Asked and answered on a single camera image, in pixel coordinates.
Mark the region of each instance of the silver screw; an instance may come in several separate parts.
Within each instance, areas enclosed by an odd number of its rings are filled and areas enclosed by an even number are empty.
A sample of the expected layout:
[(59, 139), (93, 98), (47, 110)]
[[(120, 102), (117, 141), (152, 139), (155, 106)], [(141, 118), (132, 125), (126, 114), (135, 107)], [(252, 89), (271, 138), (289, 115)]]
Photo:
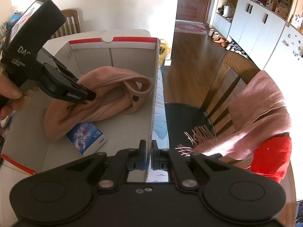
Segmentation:
[(102, 188), (110, 188), (114, 186), (114, 182), (111, 180), (102, 180), (99, 182), (99, 186)]
[(146, 187), (146, 188), (144, 188), (144, 191), (146, 191), (146, 192), (151, 192), (151, 191), (152, 191), (152, 188)]
[(135, 192), (138, 193), (138, 194), (142, 194), (142, 193), (144, 193), (144, 190), (143, 189), (136, 189)]
[(198, 184), (197, 181), (191, 179), (186, 179), (182, 182), (182, 185), (186, 188), (193, 188), (197, 186), (197, 184)]

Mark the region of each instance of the black chair seat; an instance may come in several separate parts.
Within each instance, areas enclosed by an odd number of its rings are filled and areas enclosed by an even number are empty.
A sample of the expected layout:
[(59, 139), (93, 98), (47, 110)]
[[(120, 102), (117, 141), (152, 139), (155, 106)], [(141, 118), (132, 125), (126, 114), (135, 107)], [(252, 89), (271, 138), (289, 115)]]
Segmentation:
[(193, 147), (184, 132), (193, 135), (192, 129), (197, 126), (206, 125), (209, 131), (215, 136), (212, 123), (207, 113), (201, 111), (197, 106), (181, 103), (165, 103), (165, 112), (169, 135), (169, 148), (176, 148), (179, 144), (186, 147)]

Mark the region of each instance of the cabinet handle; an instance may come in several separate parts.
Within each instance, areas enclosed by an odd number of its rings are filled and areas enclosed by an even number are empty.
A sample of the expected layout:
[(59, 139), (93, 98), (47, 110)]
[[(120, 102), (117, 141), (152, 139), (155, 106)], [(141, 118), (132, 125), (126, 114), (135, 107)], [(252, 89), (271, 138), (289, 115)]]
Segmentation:
[(266, 14), (266, 18), (265, 18), (264, 24), (266, 24), (267, 18), (268, 18), (268, 14)]

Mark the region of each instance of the human hand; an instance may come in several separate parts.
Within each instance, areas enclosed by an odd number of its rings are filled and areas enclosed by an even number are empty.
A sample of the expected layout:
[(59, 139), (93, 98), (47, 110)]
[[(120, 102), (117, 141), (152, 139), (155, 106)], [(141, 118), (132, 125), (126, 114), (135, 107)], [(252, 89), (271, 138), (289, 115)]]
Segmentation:
[(10, 104), (5, 105), (0, 110), (0, 120), (5, 119), (13, 111), (18, 111), (24, 104), (29, 101), (29, 96), (26, 96), (11, 80), (2, 73), (3, 68), (0, 66), (0, 94), (13, 99)]

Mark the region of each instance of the white wall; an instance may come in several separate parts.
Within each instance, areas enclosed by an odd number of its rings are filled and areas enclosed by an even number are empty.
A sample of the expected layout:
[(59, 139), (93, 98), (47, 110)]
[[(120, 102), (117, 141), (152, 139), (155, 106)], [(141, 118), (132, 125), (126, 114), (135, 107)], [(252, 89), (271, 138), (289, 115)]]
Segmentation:
[(0, 0), (0, 25), (9, 20), (13, 13), (11, 0)]
[(209, 25), (210, 28), (212, 27), (212, 24), (215, 19), (215, 14), (217, 12), (217, 6), (218, 6), (218, 0), (212, 0), (212, 2), (210, 4), (210, 9), (209, 9), (209, 16), (207, 18), (207, 24)]
[[(11, 0), (24, 12), (35, 0)], [(52, 0), (61, 10), (78, 10), (82, 32), (146, 29), (172, 44), (178, 0)]]

